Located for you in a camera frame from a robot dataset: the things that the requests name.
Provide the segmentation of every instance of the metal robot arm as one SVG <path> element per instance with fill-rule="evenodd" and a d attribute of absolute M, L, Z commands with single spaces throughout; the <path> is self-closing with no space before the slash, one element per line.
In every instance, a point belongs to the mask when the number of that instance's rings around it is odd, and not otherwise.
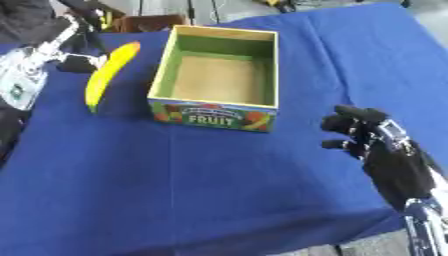
<path fill-rule="evenodd" d="M 364 163 L 380 194 L 402 212 L 413 256 L 448 256 L 448 182 L 406 131 L 383 112 L 337 106 L 322 129 L 350 140 L 324 141 Z"/>

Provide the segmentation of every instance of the robot finger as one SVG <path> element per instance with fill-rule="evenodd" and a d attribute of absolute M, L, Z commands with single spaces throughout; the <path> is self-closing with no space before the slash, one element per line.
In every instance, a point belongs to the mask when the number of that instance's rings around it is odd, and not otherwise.
<path fill-rule="evenodd" d="M 322 147 L 325 149 L 342 149 L 358 160 L 363 160 L 366 154 L 364 145 L 349 140 L 325 140 L 322 142 Z"/>
<path fill-rule="evenodd" d="M 357 121 L 351 117 L 341 115 L 327 116 L 322 120 L 321 128 L 324 131 L 337 132 L 344 135 L 351 135 Z"/>
<path fill-rule="evenodd" d="M 363 122 L 368 122 L 372 125 L 379 125 L 381 122 L 388 119 L 388 115 L 373 108 L 356 108 L 349 105 L 337 105 L 334 111 L 346 118 L 355 118 Z"/>

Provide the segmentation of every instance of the yellow banana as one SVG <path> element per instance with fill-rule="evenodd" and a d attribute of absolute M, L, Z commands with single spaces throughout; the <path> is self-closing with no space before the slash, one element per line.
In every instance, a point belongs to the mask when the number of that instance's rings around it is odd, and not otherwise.
<path fill-rule="evenodd" d="M 85 91 L 85 101 L 92 113 L 97 111 L 97 106 L 110 81 L 139 51 L 139 42 L 125 44 L 115 49 L 107 62 L 92 74 Z"/>

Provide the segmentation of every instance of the fruit box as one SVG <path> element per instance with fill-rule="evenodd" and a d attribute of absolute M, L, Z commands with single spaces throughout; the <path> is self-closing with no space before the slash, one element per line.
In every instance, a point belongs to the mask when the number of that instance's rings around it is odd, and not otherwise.
<path fill-rule="evenodd" d="M 148 94 L 158 121 L 267 132 L 278 110 L 276 32 L 175 26 Z"/>

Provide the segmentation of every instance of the blue tablecloth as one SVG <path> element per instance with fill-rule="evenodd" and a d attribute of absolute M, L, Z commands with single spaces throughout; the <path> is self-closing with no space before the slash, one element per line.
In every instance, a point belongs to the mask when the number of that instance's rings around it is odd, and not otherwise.
<path fill-rule="evenodd" d="M 334 136 L 319 124 L 335 104 L 381 108 L 448 167 L 445 50 L 394 4 L 224 26 L 280 33 L 274 131 L 152 121 L 145 84 L 167 33 L 107 35 L 142 51 L 99 116 L 87 75 L 51 74 L 0 173 L 0 255 L 266 255 L 401 227 L 360 163 L 320 148 Z"/>

